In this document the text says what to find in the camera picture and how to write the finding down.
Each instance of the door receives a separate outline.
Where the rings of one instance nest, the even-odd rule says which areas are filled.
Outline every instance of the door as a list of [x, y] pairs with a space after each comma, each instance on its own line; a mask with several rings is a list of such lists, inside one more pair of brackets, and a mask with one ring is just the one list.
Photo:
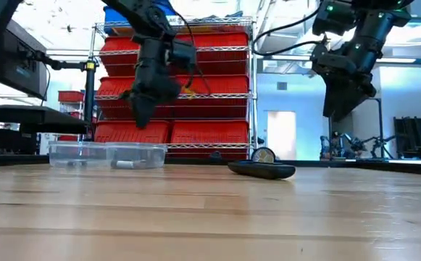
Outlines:
[[279, 160], [296, 160], [296, 113], [268, 112], [267, 146]]

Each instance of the metal shelving rack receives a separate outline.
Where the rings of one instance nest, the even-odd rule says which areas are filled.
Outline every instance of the metal shelving rack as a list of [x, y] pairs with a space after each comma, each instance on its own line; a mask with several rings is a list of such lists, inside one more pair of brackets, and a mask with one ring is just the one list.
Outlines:
[[[187, 28], [183, 21], [174, 17], [169, 19], [178, 32], [186, 33]], [[249, 77], [249, 92], [247, 94], [181, 94], [179, 99], [247, 99], [247, 116], [249, 122], [249, 144], [168, 144], [169, 149], [256, 149], [257, 144], [257, 61], [251, 53], [251, 42], [255, 36], [255, 20], [252, 17], [229, 17], [229, 18], [204, 18], [188, 20], [194, 33], [208, 32], [245, 32], [249, 35], [247, 46], [224, 46], [224, 47], [200, 47], [197, 52], [206, 51], [247, 51], [246, 73]], [[91, 39], [91, 49], [89, 58], [95, 59], [102, 56], [138, 54], [139, 50], [122, 51], [95, 51], [96, 35], [103, 39], [107, 37], [105, 28], [115, 30], [117, 35], [130, 33], [130, 25], [127, 22], [103, 22], [96, 23], [93, 27], [93, 36]], [[97, 96], [97, 101], [115, 100], [117, 96]]]

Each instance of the clear plastic container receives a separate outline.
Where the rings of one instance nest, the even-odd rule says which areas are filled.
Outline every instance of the clear plastic container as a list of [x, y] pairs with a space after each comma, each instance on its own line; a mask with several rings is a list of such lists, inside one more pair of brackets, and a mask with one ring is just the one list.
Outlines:
[[163, 167], [167, 146], [144, 143], [107, 143], [107, 159], [114, 169], [151, 169]]
[[106, 144], [96, 142], [52, 141], [49, 163], [52, 167], [110, 169]]

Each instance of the wire shelf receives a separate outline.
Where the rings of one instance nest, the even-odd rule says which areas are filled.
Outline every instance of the wire shelf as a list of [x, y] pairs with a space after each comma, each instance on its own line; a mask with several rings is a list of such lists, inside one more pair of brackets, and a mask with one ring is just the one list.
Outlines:
[[[248, 51], [248, 46], [199, 47], [197, 51]], [[100, 51], [96, 56], [139, 54], [139, 50]]]
[[[196, 18], [187, 20], [190, 26], [250, 26], [252, 23], [252, 17], [225, 17], [225, 18]], [[130, 28], [131, 25], [127, 21], [119, 22], [101, 22], [96, 24], [97, 29], [104, 28]], [[174, 25], [175, 28], [185, 27], [184, 25]]]
[[[251, 99], [252, 94], [180, 94], [178, 99]], [[96, 101], [115, 101], [115, 95], [96, 96]]]
[[250, 149], [252, 144], [167, 144], [168, 149]]

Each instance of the wooden tabletop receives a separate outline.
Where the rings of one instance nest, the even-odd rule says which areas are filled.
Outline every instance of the wooden tabletop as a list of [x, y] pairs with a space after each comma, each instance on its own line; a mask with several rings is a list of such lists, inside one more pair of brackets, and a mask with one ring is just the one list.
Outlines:
[[0, 261], [421, 260], [421, 175], [0, 167]]

